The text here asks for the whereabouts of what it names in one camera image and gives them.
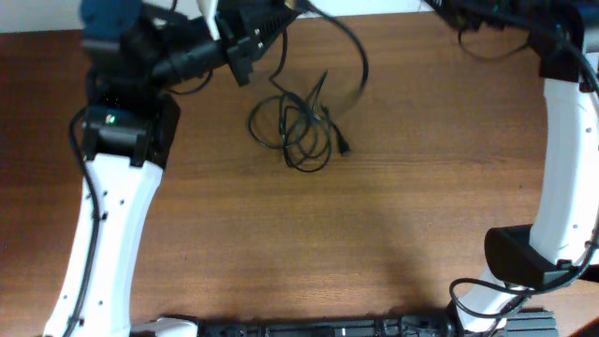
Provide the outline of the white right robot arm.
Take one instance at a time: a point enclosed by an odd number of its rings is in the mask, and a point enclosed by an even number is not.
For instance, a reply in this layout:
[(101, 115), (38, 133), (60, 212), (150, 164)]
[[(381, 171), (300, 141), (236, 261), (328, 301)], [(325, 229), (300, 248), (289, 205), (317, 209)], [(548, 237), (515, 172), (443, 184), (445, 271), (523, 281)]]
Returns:
[(487, 267), (466, 278), (437, 319), (404, 319), (406, 330), (440, 336), (550, 332), (532, 297), (598, 278), (598, 5), (594, 1), (434, 1), (458, 33), (518, 28), (540, 59), (548, 141), (539, 209), (529, 225), (485, 237)]

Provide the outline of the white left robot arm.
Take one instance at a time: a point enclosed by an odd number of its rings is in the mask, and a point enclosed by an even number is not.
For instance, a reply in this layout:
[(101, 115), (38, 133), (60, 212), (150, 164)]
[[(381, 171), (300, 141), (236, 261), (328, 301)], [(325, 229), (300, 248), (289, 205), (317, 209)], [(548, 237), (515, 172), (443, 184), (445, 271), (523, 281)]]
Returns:
[(68, 127), (83, 184), (47, 336), (127, 336), (141, 233), (181, 116), (175, 87), (228, 67), (239, 85), (298, 16), (288, 1), (201, 1), (191, 19), (142, 0), (84, 0), (86, 105)]

